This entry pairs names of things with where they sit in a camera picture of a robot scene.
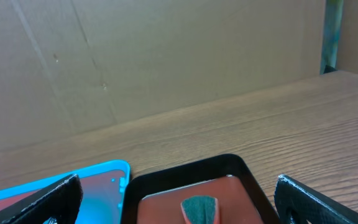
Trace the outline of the red and black sponge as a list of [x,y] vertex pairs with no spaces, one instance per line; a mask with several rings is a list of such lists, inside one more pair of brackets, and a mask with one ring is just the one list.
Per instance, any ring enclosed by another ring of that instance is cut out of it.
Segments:
[[219,201],[207,195],[197,195],[181,202],[186,224],[220,224]]

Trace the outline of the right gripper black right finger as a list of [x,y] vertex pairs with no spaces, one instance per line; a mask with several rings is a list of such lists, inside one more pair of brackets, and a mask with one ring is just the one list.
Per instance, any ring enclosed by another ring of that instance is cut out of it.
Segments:
[[284,174],[274,202],[282,223],[358,224],[357,212]]

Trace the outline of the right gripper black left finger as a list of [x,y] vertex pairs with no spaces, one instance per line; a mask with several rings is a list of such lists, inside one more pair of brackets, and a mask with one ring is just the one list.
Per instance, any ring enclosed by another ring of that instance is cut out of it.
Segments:
[[70,174],[1,210],[0,224],[74,224],[82,198],[80,178]]

